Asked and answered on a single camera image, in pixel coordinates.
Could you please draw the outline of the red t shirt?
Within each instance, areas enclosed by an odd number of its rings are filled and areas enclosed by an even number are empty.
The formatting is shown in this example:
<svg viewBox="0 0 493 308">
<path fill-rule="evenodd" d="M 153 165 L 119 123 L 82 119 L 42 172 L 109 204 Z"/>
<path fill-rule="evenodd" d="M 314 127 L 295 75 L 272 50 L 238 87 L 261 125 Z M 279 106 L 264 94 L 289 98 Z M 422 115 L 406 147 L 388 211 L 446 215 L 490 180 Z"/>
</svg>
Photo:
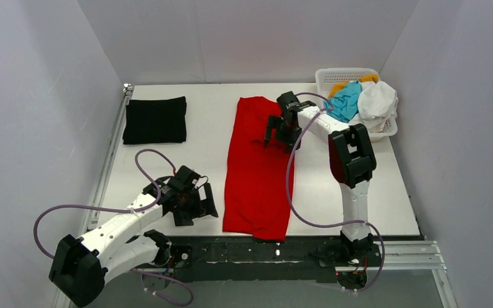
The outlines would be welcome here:
<svg viewBox="0 0 493 308">
<path fill-rule="evenodd" d="M 278 104 L 262 96 L 240 98 L 227 157 L 223 231 L 270 241 L 286 237 L 290 206 L 285 176 L 289 153 L 276 141 L 264 144 L 270 116 Z"/>
</svg>

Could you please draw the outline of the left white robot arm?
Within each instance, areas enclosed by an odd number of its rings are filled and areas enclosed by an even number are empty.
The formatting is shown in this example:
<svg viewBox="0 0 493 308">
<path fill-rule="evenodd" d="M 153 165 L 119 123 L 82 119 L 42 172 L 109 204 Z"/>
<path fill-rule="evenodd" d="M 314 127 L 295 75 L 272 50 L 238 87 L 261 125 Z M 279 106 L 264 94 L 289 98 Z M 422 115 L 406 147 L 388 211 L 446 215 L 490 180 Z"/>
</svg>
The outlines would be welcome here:
<svg viewBox="0 0 493 308">
<path fill-rule="evenodd" d="M 77 307 L 92 303 L 105 285 L 143 264 L 172 270 L 191 265 L 193 249 L 174 245 L 148 226 L 172 214 L 177 227 L 218 217 L 206 176 L 181 166 L 147 185 L 123 213 L 79 237 L 65 236 L 56 248 L 49 279 Z"/>
</svg>

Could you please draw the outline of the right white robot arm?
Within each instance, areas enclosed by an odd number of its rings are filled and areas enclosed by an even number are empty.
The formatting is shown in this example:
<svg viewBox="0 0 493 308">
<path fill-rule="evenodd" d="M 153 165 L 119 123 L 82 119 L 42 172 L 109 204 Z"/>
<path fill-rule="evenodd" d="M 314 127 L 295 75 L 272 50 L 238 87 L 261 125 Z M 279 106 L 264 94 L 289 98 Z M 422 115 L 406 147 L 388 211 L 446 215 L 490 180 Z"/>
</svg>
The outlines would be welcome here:
<svg viewBox="0 0 493 308">
<path fill-rule="evenodd" d="M 290 154 L 290 164 L 306 132 L 327 144 L 329 167 L 342 196 L 344 221 L 338 224 L 339 256 L 346 260 L 360 258 L 374 244 L 367 194 L 377 163 L 367 128 L 338 121 L 329 115 L 333 107 L 319 108 L 312 101 L 301 102 L 293 92 L 281 94 L 277 104 L 281 114 L 268 118 L 264 143 L 268 145 L 272 139 L 283 143 Z"/>
</svg>

